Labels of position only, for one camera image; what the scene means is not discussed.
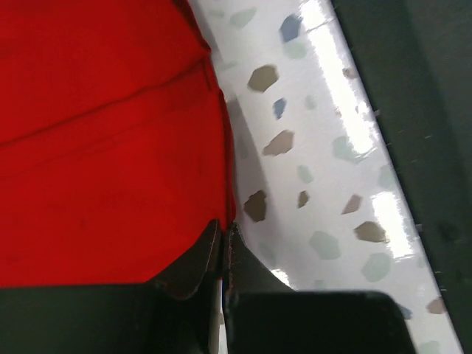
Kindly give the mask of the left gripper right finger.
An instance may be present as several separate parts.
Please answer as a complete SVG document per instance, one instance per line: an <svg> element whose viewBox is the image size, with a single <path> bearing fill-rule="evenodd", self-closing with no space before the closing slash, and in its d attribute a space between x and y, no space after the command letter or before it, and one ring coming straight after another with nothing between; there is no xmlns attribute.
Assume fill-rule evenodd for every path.
<svg viewBox="0 0 472 354"><path fill-rule="evenodd" d="M229 353L415 353L402 311L378 291L295 291L245 244L224 239L223 315Z"/></svg>

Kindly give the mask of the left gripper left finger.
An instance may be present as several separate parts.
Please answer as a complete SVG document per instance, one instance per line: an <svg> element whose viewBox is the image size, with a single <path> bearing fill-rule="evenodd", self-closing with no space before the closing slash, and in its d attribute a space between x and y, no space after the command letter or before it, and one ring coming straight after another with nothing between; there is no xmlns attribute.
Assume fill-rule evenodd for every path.
<svg viewBox="0 0 472 354"><path fill-rule="evenodd" d="M216 353L221 228L147 282L6 288L3 353Z"/></svg>

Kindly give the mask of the red t-shirt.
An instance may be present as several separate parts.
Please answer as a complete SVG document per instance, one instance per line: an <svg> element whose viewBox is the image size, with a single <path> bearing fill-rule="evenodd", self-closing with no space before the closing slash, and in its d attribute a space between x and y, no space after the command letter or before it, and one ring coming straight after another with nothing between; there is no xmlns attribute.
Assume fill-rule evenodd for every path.
<svg viewBox="0 0 472 354"><path fill-rule="evenodd" d="M145 282L235 217L187 1L1 3L1 286Z"/></svg>

